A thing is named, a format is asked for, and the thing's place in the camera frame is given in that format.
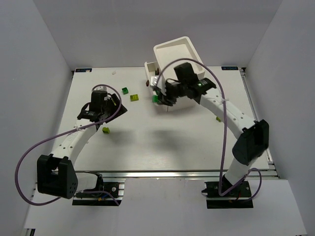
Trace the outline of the lime 2x2 lego brick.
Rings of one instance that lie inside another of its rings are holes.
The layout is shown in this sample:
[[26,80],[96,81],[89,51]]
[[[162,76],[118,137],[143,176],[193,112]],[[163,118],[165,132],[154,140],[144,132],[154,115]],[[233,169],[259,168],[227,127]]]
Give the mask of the lime 2x2 lego brick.
[[138,94],[132,94],[132,95],[130,95],[130,100],[131,100],[131,102],[133,102],[133,101],[138,101],[138,100],[139,100]]

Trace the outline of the aluminium table frame rail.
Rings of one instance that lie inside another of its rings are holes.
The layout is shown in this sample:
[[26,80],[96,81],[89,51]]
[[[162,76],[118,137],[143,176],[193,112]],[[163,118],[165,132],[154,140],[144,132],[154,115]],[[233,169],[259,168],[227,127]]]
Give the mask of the aluminium table frame rail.
[[[249,91],[248,85],[246,83],[246,72],[245,72],[245,70],[246,70],[245,67],[240,68],[239,69],[240,75],[241,75],[241,78],[242,78],[242,81],[243,81],[243,84],[244,84],[244,88],[245,88],[245,91],[246,91],[246,94],[247,94],[247,97],[248,97],[248,100],[249,100],[249,103],[250,103],[250,107],[251,107],[251,110],[252,110],[252,113],[253,113],[253,117],[255,119],[255,123],[257,123],[257,126],[261,127],[262,133],[265,135],[265,134],[269,133],[269,132],[266,131],[267,130],[267,122],[265,120],[259,119],[259,117],[256,114],[256,111],[255,111],[255,108],[254,108],[254,104],[252,102],[252,97],[250,95],[250,91]],[[267,160],[268,166],[269,166],[269,170],[263,170],[263,172],[266,174],[266,177],[264,177],[264,178],[265,179],[267,179],[267,178],[279,179],[278,172],[276,170],[274,161],[273,161],[272,156],[271,156],[270,151],[269,151],[269,146],[268,146],[269,142],[266,142],[266,144],[267,144],[267,147],[264,150],[263,156],[266,157],[266,160]]]

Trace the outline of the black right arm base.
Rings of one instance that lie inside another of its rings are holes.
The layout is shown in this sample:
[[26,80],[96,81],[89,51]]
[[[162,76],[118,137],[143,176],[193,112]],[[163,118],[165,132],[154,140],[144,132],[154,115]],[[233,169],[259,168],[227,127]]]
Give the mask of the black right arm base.
[[248,181],[232,189],[224,196],[219,195],[219,182],[205,182],[205,188],[201,191],[206,197],[207,209],[246,209],[253,208],[252,196]]

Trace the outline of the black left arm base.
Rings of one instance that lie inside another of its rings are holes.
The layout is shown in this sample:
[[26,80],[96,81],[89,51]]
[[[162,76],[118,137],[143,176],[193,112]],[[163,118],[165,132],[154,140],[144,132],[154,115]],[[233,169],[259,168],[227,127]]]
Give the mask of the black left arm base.
[[98,175],[96,187],[77,192],[72,199],[72,205],[118,207],[122,202],[124,189],[123,181],[106,180]]

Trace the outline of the blue right corner label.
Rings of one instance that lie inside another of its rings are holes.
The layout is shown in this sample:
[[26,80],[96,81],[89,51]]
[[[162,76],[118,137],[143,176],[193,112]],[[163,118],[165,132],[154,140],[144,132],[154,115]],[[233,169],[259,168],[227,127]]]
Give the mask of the blue right corner label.
[[221,66],[222,70],[239,70],[237,66]]

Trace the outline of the dark green 2x2 lego brick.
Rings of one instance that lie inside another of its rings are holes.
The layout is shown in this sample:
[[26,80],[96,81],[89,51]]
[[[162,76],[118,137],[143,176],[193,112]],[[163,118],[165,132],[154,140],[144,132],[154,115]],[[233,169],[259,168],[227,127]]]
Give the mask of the dark green 2x2 lego brick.
[[122,88],[122,93],[123,93],[124,95],[128,94],[128,89],[127,89],[127,87]]

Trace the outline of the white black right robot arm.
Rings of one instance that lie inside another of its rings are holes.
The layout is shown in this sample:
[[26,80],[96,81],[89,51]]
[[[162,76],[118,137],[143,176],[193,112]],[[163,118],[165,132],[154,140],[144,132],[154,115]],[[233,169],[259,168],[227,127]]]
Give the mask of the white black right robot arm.
[[231,190],[245,179],[253,163],[269,147],[269,124],[247,116],[233,105],[226,98],[217,76],[205,65],[188,58],[180,61],[181,64],[174,67],[175,79],[164,75],[175,64],[172,61],[148,83],[159,104],[173,106],[179,98],[187,97],[220,118],[224,123],[224,143],[227,132],[232,132],[236,138],[232,148],[234,159],[227,172],[220,173],[219,180],[219,188]]

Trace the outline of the blue left corner label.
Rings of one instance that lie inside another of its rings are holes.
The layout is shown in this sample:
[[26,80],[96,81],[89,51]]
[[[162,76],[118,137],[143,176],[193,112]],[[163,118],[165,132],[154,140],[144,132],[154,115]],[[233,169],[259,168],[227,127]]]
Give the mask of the blue left corner label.
[[75,73],[89,73],[92,71],[92,68],[76,68]]

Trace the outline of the blue corner label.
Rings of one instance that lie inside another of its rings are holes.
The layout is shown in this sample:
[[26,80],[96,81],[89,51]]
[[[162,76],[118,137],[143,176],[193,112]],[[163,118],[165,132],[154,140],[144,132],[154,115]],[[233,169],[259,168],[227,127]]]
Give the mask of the blue corner label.
[[222,70],[239,70],[237,66],[221,66]]
[[76,68],[75,73],[89,73],[92,71],[92,68]]

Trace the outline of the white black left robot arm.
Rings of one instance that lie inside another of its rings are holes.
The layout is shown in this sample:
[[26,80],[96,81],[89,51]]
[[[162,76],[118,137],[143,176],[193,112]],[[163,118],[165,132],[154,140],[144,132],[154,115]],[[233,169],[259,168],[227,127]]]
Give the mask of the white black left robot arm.
[[94,90],[91,100],[85,104],[74,125],[74,131],[66,135],[64,141],[49,155],[41,155],[37,160],[37,189],[39,193],[71,199],[78,192],[99,194],[103,188],[101,174],[77,173],[74,163],[89,139],[104,124],[122,114],[127,109],[121,98],[105,90]]

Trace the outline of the white drawer cabinet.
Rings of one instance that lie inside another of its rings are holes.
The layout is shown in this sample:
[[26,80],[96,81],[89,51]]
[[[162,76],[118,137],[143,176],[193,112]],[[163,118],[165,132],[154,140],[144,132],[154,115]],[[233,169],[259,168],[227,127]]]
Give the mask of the white drawer cabinet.
[[[160,68],[160,76],[163,75],[165,83],[181,83],[186,89],[202,80],[205,68],[190,38],[183,36],[154,46],[156,62]],[[190,97],[177,98],[173,106],[161,107],[165,112],[190,108],[196,102]]]

